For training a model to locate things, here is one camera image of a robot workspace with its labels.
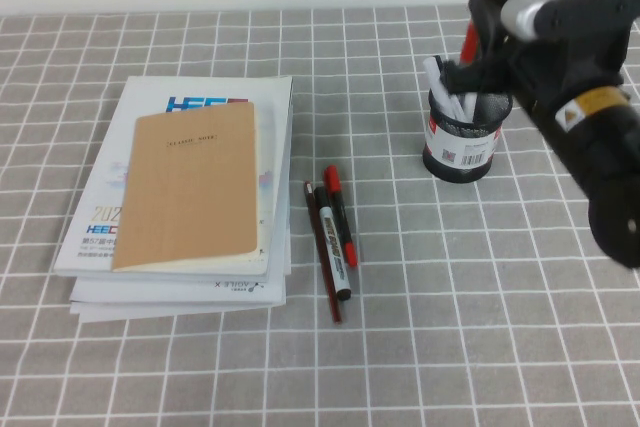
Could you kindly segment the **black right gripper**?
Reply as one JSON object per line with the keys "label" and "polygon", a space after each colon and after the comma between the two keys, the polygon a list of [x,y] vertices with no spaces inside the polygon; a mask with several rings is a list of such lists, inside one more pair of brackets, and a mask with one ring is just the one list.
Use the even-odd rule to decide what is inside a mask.
{"label": "black right gripper", "polygon": [[501,20],[508,0],[469,0],[478,40],[473,63],[442,63],[440,80],[451,95],[506,94],[524,103],[549,103],[591,88],[620,86],[628,25],[590,26],[558,38],[522,40]]}

